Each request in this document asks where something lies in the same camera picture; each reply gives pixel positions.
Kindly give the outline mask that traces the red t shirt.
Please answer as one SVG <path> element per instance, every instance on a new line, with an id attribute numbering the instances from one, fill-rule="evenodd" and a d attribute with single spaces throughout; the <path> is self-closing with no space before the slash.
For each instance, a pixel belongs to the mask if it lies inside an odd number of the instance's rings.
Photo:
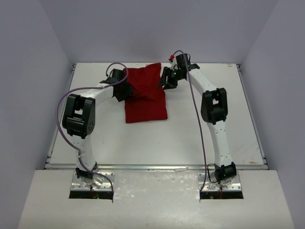
<path id="1" fill-rule="evenodd" d="M 168 119 L 166 97 L 160 82 L 161 63 L 142 68 L 128 68 L 127 82 L 133 94 L 125 99 L 125 122 L 128 124 Z"/>

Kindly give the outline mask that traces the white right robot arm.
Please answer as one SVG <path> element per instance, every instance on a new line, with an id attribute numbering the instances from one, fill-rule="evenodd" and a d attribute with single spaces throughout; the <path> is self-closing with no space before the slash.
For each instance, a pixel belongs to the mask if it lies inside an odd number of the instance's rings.
<path id="1" fill-rule="evenodd" d="M 225 121 L 228 115 L 227 91 L 213 85 L 196 63 L 191 63 L 190 55 L 171 55 L 170 67 L 164 67 L 158 87 L 175 89 L 179 80 L 187 80 L 197 115 L 207 123 L 214 148 L 214 183 L 221 184 L 237 175 L 228 147 Z"/>

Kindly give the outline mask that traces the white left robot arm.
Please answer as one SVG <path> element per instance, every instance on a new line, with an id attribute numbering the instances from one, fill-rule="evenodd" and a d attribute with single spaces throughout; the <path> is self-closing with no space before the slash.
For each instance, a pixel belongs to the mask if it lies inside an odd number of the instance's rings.
<path id="1" fill-rule="evenodd" d="M 116 98 L 124 101 L 133 94 L 127 82 L 128 70 L 112 69 L 107 78 L 96 87 L 83 87 L 72 90 L 67 96 L 62 127 L 72 137 L 70 144 L 76 151 L 77 178 L 92 180 L 97 162 L 93 156 L 91 134 L 95 128 L 96 107 L 104 101 Z"/>

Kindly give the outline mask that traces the left aluminium base plate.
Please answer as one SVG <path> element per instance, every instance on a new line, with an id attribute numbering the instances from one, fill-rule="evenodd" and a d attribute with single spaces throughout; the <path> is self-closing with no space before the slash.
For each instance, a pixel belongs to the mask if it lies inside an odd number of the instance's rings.
<path id="1" fill-rule="evenodd" d="M 99 172 L 105 177 L 94 175 L 93 179 L 77 177 L 76 172 L 73 173 L 71 181 L 71 191 L 101 191 L 101 192 L 110 192 L 112 191 L 111 183 L 114 184 L 115 174 L 113 172 Z"/>

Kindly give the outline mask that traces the aluminium base plate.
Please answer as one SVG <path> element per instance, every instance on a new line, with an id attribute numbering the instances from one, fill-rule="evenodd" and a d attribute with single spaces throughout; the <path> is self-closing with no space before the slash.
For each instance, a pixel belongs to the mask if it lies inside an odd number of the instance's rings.
<path id="1" fill-rule="evenodd" d="M 114 184 L 115 174 L 113 172 L 99 172 L 105 177 L 94 175 L 93 179 L 77 177 L 76 172 L 73 173 L 71 181 L 71 191 L 101 191 L 101 192 L 110 192 L 112 191 L 111 183 Z"/>
<path id="2" fill-rule="evenodd" d="M 242 185 L 238 173 L 233 178 L 222 180 L 219 184 L 215 179 L 213 171 L 210 175 L 202 172 L 198 173 L 198 183 L 201 192 L 214 192 L 219 191 L 220 189 L 226 192 L 242 191 Z"/>

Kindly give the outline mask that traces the left side table rail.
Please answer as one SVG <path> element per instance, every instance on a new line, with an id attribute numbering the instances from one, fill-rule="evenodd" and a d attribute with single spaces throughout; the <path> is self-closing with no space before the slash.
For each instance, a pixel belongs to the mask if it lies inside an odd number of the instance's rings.
<path id="1" fill-rule="evenodd" d="M 77 63 L 73 63 L 72 66 L 71 66 L 71 72 L 70 72 L 70 75 L 68 77 L 68 81 L 65 83 L 64 85 L 64 88 L 61 90 L 61 94 L 59 94 L 58 96 L 58 99 L 60 100 L 61 97 L 70 90 L 70 87 L 71 87 L 71 83 L 72 83 L 72 80 L 73 80 L 73 76 L 74 76 L 74 72 L 75 72 L 75 68 L 76 68 L 76 65 Z M 62 116 L 63 116 L 63 113 L 64 113 L 64 108 L 65 108 L 65 103 L 66 103 L 66 99 L 63 99 L 61 101 L 61 104 L 59 106 L 59 109 L 57 111 L 57 105 L 58 105 L 58 102 L 59 100 L 56 102 L 56 105 L 55 105 L 55 116 L 54 117 L 58 117 L 58 120 L 59 120 L 59 123 L 60 123 L 60 126 L 61 126 L 61 120 L 62 120 Z M 52 153 L 53 153 L 53 150 L 54 150 L 54 146 L 56 144 L 56 140 L 57 140 L 57 135 L 61 135 L 60 132 L 58 131 L 58 126 L 57 126 L 57 122 L 55 122 L 55 132 L 54 132 L 54 135 L 52 137 L 52 141 L 51 141 L 51 146 L 48 150 L 48 155 L 47 155 L 47 159 L 46 159 L 46 165 L 45 167 L 46 168 L 59 168 L 59 169 L 70 169 L 72 167 L 72 164 L 71 163 L 65 163 L 65 164 L 60 164 L 60 163 L 52 163 L 52 166 L 47 166 L 47 164 L 50 164 L 51 163 L 51 159 L 52 159 Z"/>

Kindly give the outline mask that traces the right aluminium base plate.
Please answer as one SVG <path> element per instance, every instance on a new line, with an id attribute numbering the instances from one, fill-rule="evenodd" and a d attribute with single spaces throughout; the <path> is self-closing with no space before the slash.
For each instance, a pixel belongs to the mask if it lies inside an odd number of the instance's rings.
<path id="1" fill-rule="evenodd" d="M 214 192 L 219 191 L 220 189 L 226 192 L 242 191 L 242 185 L 238 173 L 233 178 L 222 180 L 219 184 L 215 179 L 213 171 L 210 175 L 202 172 L 198 173 L 198 183 L 201 192 Z"/>

